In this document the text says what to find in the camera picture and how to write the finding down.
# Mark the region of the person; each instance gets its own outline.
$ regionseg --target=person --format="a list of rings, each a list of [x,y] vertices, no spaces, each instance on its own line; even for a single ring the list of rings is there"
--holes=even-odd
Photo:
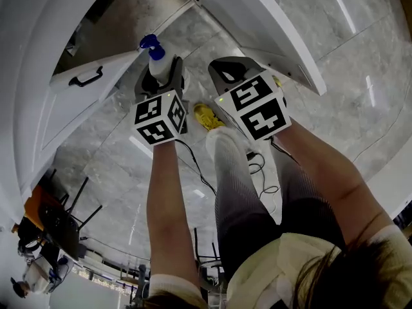
[[[198,120],[212,128],[213,113],[202,109]],[[280,225],[259,200],[236,133],[219,127],[206,138],[218,181],[227,308],[405,308],[412,247],[357,168],[295,120],[267,143],[281,188]],[[147,222],[151,284],[144,307],[206,308],[174,142],[153,149]]]
[[[27,265],[23,280],[11,278],[14,292],[22,298],[28,294],[53,292],[73,268],[74,262],[67,256],[59,258],[60,249],[52,243],[45,243],[39,257]]]

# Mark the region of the beige shirt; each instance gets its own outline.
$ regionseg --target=beige shirt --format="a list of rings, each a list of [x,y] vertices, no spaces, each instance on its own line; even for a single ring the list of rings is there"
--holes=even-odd
[[[381,273],[393,275],[385,303],[393,309],[403,309],[412,299],[412,247],[396,225],[383,228],[370,241],[388,241],[393,255]],[[251,255],[236,271],[227,289],[227,308],[266,309],[280,299],[292,307],[293,287],[303,265],[331,251],[334,245],[319,238],[285,233]],[[154,275],[150,295],[160,291],[175,294],[201,307],[198,289],[190,282],[174,276]]]
[[[49,262],[44,257],[40,257],[27,267],[23,274],[23,281],[28,283],[33,293],[47,293],[50,289],[48,278],[50,269],[52,266]]]

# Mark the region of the forearm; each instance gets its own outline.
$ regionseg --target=forearm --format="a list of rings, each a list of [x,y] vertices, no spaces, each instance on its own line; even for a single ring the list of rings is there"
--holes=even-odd
[[[178,159],[174,141],[153,148],[153,165],[147,198],[147,222],[153,232],[170,223],[186,221]]]
[[[294,121],[277,138],[329,202],[347,243],[367,240],[392,224],[357,168],[343,154]]]
[[[147,198],[152,274],[169,274],[198,285],[174,141],[156,145]]]
[[[357,168],[343,154],[294,120],[292,126],[276,136],[327,200],[338,200],[364,183]]]

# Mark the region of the white cabinet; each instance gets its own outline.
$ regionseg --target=white cabinet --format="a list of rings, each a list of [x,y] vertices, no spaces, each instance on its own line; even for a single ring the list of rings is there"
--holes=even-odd
[[[0,209],[24,214],[33,181],[63,140],[105,99],[136,58],[125,53],[52,77],[96,0],[0,0]],[[80,87],[102,66],[98,81]]]
[[[302,38],[275,0],[199,0],[242,52],[322,95],[326,85]]]
[[[137,55],[131,51],[53,76],[41,116],[38,152],[56,150],[88,117],[88,110],[103,102]]]

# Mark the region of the yellow shoe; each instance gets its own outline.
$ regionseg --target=yellow shoe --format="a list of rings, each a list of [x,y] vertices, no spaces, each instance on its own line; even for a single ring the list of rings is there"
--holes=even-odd
[[[281,81],[279,80],[279,78],[276,77],[275,75],[273,75],[272,78],[273,78],[273,80],[275,80],[276,86],[282,88],[282,83],[281,83]]]
[[[193,107],[194,116],[196,120],[207,129],[211,131],[212,129],[218,128],[220,126],[225,126],[225,124],[214,114],[213,110],[203,103],[198,103]]]

